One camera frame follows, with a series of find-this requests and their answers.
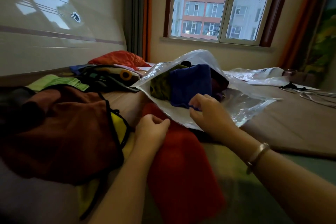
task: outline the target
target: red cloth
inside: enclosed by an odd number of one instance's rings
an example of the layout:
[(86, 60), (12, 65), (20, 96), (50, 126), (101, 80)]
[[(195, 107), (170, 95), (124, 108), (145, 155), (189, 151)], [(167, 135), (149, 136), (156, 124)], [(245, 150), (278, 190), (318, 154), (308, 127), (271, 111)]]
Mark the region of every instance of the red cloth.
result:
[(98, 58), (89, 61), (89, 64), (98, 65), (123, 65), (131, 67), (134, 70), (139, 70), (137, 67), (150, 67), (141, 57), (131, 52), (115, 51), (107, 53)]
[[(154, 104), (142, 115), (167, 117)], [(219, 184), (196, 136), (171, 121), (163, 146), (147, 178), (149, 190), (165, 223), (198, 223), (215, 216), (225, 205)]]

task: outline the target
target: silver bangle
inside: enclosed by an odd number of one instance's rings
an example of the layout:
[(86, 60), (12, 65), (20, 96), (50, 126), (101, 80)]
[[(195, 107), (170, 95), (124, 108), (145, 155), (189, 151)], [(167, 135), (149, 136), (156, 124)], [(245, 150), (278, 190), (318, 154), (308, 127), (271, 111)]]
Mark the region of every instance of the silver bangle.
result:
[(258, 159), (261, 157), (261, 155), (266, 152), (270, 146), (267, 143), (260, 144), (259, 148), (254, 152), (250, 160), (247, 162), (247, 170), (246, 173), (249, 175), (252, 171), (252, 168), (257, 163)]

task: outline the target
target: plastic bag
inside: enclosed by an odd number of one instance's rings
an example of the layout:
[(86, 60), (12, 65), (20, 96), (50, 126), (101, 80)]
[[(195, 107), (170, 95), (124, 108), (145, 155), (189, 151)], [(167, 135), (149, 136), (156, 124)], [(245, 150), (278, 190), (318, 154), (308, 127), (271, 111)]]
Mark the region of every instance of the plastic bag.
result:
[(224, 71), (225, 74), (244, 80), (251, 85), (266, 86), (285, 86), (289, 83), (287, 76), (282, 76), (284, 70), (279, 67), (264, 68), (258, 70), (250, 70), (243, 68), (235, 68), (230, 71)]
[(221, 104), (225, 106), (231, 115), (232, 120), (239, 127), (245, 124), (254, 115), (261, 112), (263, 108), (276, 101), (276, 99), (260, 94), (255, 87), (235, 78), (230, 74), (225, 74), (221, 70), (214, 56), (209, 51), (192, 51), (182, 55), (174, 61), (154, 65), (145, 76), (132, 85), (132, 87), (136, 87), (143, 91), (168, 117), (186, 128), (201, 130), (191, 119), (188, 109), (174, 107), (169, 101), (154, 98), (150, 94), (151, 79), (185, 60), (190, 61), (192, 65), (209, 65), (212, 69), (223, 75), (229, 81), (229, 87), (234, 86), (235, 89), (227, 89), (224, 91), (225, 99), (221, 102)]

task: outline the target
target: brown garment with black trim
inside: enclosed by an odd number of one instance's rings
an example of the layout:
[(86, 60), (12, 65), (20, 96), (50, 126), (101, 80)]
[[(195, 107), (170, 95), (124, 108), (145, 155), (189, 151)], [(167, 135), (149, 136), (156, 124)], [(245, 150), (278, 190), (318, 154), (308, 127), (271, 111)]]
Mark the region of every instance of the brown garment with black trim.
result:
[(38, 125), (0, 139), (0, 155), (17, 174), (77, 185), (122, 165), (109, 103), (100, 94), (56, 85), (22, 107)]

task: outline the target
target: orange curtain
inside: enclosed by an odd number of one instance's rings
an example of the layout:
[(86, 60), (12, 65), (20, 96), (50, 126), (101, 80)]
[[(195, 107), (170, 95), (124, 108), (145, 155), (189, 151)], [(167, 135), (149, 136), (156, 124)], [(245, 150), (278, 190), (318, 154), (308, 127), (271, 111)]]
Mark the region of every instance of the orange curtain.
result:
[(144, 0), (142, 57), (147, 62), (150, 62), (151, 60), (151, 35), (152, 35), (152, 0)]
[(302, 43), (302, 39), (305, 35), (305, 31), (307, 29), (309, 20), (315, 9), (317, 1), (318, 0), (303, 1), (289, 41), (286, 44), (282, 56), (280, 57), (280, 60), (278, 62), (278, 67), (281, 67), (282, 69), (292, 68), (293, 62)]

